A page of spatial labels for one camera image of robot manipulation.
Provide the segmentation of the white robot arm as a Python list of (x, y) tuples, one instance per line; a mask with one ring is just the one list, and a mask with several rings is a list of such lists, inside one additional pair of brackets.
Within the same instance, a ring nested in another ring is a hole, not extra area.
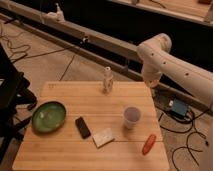
[(172, 41), (164, 33), (137, 46), (137, 54), (143, 61), (141, 74), (144, 82), (155, 87), (165, 74), (213, 112), (213, 73), (172, 56), (171, 47)]

